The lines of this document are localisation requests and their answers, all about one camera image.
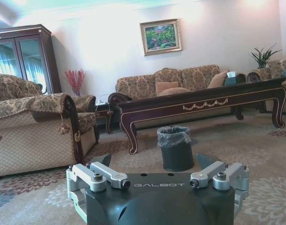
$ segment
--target screw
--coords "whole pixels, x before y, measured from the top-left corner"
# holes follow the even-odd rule
[[[94,174],[94,175],[93,175],[93,179],[94,179],[95,181],[101,181],[101,180],[102,180],[102,174],[100,174],[100,173]]]
[[[128,189],[130,187],[130,181],[129,180],[124,180],[122,182],[122,188],[123,189]]]
[[[190,184],[190,186],[192,187],[192,188],[198,188],[198,186],[199,186],[199,182],[198,182],[198,180],[196,180],[196,179],[193,179],[193,180],[190,180],[189,181],[189,184]]]
[[[219,173],[217,173],[217,177],[219,180],[225,180],[226,179],[226,173],[225,172],[219,172]]]

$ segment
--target sofa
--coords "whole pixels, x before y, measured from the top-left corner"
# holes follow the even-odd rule
[[[39,85],[0,74],[0,176],[84,163],[99,138],[95,99],[42,95]]]
[[[285,70],[286,60],[269,60],[267,61],[267,67],[256,69],[251,71],[247,75],[248,82],[268,80],[273,78],[281,77],[281,73]],[[286,89],[286,81],[282,83],[282,86]],[[273,110],[273,100],[264,102],[263,112],[272,112]],[[286,113],[286,101],[284,105],[283,112]]]
[[[177,82],[179,87],[186,88],[189,91],[206,89],[214,75],[220,72],[220,68],[217,65],[207,65],[186,69],[164,68],[153,75],[123,77],[117,80],[116,92],[109,96],[108,102],[111,105],[117,105],[119,102],[156,97],[157,82]],[[221,108],[188,115],[137,122],[135,123],[135,127],[155,127],[230,113],[230,107]]]

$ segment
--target curtain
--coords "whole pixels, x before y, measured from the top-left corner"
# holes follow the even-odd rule
[[[0,44],[0,73],[18,75],[13,49],[3,44]]]
[[[42,67],[41,56],[28,56],[23,55],[24,66],[26,70],[27,79],[35,83],[43,85],[42,91],[46,90],[46,83]]]
[[[29,81],[39,83],[46,90],[45,77],[40,55],[23,54],[24,67]],[[11,43],[0,44],[0,73],[18,76],[17,63]]]

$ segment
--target pink flowers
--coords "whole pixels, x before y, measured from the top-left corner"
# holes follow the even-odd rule
[[[85,79],[86,72],[81,70],[68,70],[65,71],[65,78],[70,84],[76,96],[80,96],[80,89]]]

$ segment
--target gold picture frame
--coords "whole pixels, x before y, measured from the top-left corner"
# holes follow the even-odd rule
[[[140,28],[145,56],[182,50],[178,19],[143,22]]]

